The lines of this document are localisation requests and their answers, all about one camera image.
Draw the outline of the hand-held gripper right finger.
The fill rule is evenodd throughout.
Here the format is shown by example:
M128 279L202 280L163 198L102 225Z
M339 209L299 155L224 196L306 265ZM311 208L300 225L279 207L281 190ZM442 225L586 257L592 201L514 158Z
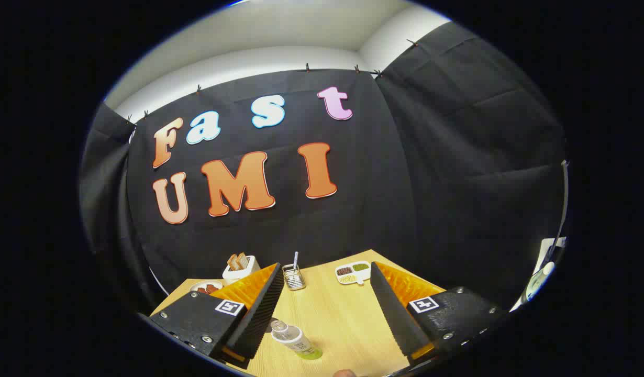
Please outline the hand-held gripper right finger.
M509 314L469 288L444 290L385 263L372 262L371 284L412 366L449 360L491 334Z

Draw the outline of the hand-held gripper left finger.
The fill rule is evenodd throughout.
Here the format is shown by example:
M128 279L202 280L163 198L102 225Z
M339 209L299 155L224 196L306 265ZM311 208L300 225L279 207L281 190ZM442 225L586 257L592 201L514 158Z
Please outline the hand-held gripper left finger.
M280 263L211 294L186 293L149 317L192 351L246 368L257 354L284 287Z

